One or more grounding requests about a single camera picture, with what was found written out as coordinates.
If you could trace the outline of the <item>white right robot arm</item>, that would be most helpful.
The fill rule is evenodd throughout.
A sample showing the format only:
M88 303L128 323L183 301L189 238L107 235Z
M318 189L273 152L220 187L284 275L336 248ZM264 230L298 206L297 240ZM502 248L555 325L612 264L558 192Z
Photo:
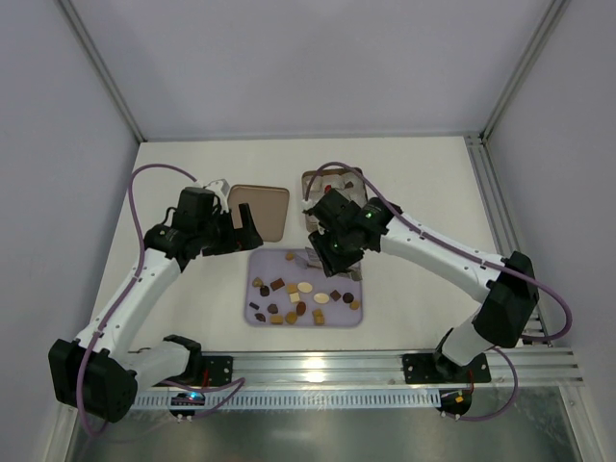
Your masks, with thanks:
M461 289L478 309L451 328L432 354L446 380L466 374L476 357L491 347L514 347L539 300L530 284L533 266L523 253L509 257L474 250L420 225L391 202L378 197L365 205L331 191L302 203L317 230L309 235L326 276L345 273L367 251L416 264Z

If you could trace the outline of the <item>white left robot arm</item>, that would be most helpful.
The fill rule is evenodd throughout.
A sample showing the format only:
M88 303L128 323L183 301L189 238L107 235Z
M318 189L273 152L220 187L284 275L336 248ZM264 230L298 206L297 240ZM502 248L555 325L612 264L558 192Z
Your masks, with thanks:
M248 204L239 205L242 225L234 226L229 192L224 180L183 189L165 221L141 238L134 271L114 299L73 341L51 346L48 360L57 401L116 423L143 390L166 380L203 383L197 341L168 335L144 352L129 348L155 304L191 261L262 245Z

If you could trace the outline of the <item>white oval chocolate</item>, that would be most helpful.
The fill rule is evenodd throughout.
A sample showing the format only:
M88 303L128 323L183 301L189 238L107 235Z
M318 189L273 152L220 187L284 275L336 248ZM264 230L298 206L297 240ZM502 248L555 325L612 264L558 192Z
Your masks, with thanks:
M308 282L300 282L297 284L297 289L302 293L308 294L313 291L313 286Z
M317 293L314 295L314 300L318 304L325 304L329 301L329 295L324 293Z

